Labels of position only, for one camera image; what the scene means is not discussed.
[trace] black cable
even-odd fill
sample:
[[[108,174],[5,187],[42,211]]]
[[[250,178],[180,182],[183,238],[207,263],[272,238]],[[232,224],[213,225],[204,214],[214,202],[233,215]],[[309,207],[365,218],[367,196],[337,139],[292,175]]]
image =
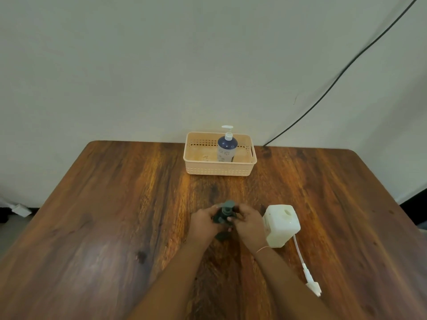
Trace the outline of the black cable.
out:
[[[356,59],[358,59],[360,57],[361,54],[363,54],[364,52],[366,52],[373,44],[375,44],[382,36],[384,36],[386,34],[387,31],[389,31],[391,29],[392,26],[395,25],[395,23],[397,21],[399,21],[399,19],[406,13],[406,11],[408,11],[413,4],[415,3],[415,1],[417,0],[413,0],[408,7],[397,17],[397,19],[395,21],[393,21],[393,23],[386,29],[383,31],[383,33],[381,35],[379,35],[373,42],[371,42],[369,45],[367,45],[360,53],[358,53],[348,64],[346,67],[344,67],[344,69],[341,71],[341,73],[338,75],[338,77],[334,80],[334,82],[332,83],[332,85],[326,90],[325,93],[323,93],[323,95],[320,97],[319,100],[317,100],[317,102],[308,109],[308,111],[306,113],[304,113],[297,121],[295,121],[293,124],[291,124],[288,128],[286,128],[285,130],[283,130],[280,134],[278,134],[277,136],[275,136],[273,139],[271,139],[270,141],[266,142],[264,144],[263,147],[265,147],[266,145],[268,145],[269,143],[271,143],[273,140],[275,140],[276,138],[280,137],[282,134],[284,134],[285,132],[287,132],[290,128],[292,128],[298,121],[300,121],[302,118],[304,118],[308,112],[310,112],[312,110],[312,108],[314,108],[315,106],[317,106],[317,104],[324,98],[325,95],[328,94],[328,92],[334,87],[335,83],[339,80],[339,78],[345,73],[345,71],[351,66],[351,64],[353,64],[355,62]]]

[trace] forearm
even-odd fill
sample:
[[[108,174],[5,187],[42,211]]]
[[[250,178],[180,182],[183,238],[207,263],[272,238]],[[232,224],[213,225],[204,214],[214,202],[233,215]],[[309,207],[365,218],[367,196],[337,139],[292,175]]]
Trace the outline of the forearm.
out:
[[[182,319],[204,250],[184,244],[133,310],[133,319]]]
[[[322,301],[292,273],[271,248],[255,253],[282,318],[292,320],[336,319]]]

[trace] person's left hand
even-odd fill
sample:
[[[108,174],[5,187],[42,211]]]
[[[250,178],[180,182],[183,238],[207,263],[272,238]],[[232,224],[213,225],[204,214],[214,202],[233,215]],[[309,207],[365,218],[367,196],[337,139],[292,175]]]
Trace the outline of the person's left hand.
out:
[[[191,215],[187,243],[195,244],[205,251],[217,233],[227,230],[229,227],[227,224],[215,224],[212,221],[212,217],[219,209],[220,207],[213,205],[207,209],[200,209]]]

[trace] beige basket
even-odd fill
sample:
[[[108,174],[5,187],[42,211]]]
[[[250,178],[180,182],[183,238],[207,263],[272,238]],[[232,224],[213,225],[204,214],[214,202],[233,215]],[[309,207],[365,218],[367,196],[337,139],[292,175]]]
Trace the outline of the beige basket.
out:
[[[248,135],[233,134],[238,141],[233,162],[219,162],[216,158],[218,139],[224,134],[190,132],[184,149],[185,168],[189,174],[248,176],[257,163],[252,139]]]

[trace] blue and white bottle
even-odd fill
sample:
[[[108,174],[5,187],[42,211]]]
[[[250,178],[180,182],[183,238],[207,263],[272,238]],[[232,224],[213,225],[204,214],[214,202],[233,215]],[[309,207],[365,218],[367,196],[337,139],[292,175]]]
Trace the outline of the blue and white bottle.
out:
[[[218,139],[218,153],[217,158],[219,162],[232,162],[234,155],[236,154],[236,148],[238,141],[233,138],[232,128],[233,126],[222,126],[223,128],[229,129],[225,136]]]

